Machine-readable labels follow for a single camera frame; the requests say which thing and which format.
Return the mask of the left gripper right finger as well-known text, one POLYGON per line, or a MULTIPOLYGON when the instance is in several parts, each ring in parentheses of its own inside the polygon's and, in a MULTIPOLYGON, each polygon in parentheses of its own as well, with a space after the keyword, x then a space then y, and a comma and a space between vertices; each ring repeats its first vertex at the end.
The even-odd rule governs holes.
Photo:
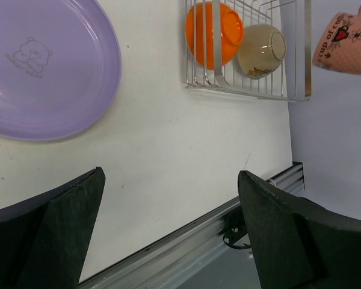
POLYGON ((361 288, 361 220, 246 170, 238 193, 262 288, 361 288))

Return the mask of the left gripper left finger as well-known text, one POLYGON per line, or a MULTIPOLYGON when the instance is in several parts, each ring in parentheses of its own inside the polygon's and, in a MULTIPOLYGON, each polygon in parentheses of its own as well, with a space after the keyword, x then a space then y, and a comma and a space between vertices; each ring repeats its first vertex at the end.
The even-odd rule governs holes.
POLYGON ((96 167, 0 209, 0 288, 77 288, 104 187, 96 167))

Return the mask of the beige ceramic bowl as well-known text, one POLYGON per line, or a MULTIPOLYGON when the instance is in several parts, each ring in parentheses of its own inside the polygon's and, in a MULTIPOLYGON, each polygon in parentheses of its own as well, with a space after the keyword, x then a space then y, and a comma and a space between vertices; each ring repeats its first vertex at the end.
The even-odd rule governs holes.
POLYGON ((244 75, 256 80, 277 70, 286 56, 286 51, 286 40, 282 32, 263 23, 245 27, 237 58, 244 75))

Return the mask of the pink coffee mug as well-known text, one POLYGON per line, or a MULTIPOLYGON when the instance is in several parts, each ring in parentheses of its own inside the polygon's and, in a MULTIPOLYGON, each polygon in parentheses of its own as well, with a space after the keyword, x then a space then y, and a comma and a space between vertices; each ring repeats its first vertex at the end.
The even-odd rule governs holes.
POLYGON ((357 14, 339 12, 333 17, 318 42, 312 64, 361 75, 361 5, 357 14))

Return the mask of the orange white bowl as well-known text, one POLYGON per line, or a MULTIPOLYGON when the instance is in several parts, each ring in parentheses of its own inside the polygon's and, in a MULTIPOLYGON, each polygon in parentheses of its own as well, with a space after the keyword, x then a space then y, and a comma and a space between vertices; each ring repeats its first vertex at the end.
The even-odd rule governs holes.
MULTIPOLYGON (((220 4, 221 63, 226 65, 239 51, 244 38, 244 25, 239 14, 220 4)), ((188 47, 202 67, 214 70, 214 28, 212 2, 199 2, 191 8, 185 20, 188 47)))

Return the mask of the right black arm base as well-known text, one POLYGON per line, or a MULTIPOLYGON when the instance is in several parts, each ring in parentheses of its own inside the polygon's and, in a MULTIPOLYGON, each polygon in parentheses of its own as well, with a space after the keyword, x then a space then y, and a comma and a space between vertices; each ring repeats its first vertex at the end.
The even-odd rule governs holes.
POLYGON ((223 243, 230 247, 231 249, 236 250, 246 250, 251 249, 251 244, 243 243, 240 245, 237 245, 236 243, 240 241, 243 237, 247 235, 247 228, 245 224, 234 226, 227 230, 223 234, 223 243))

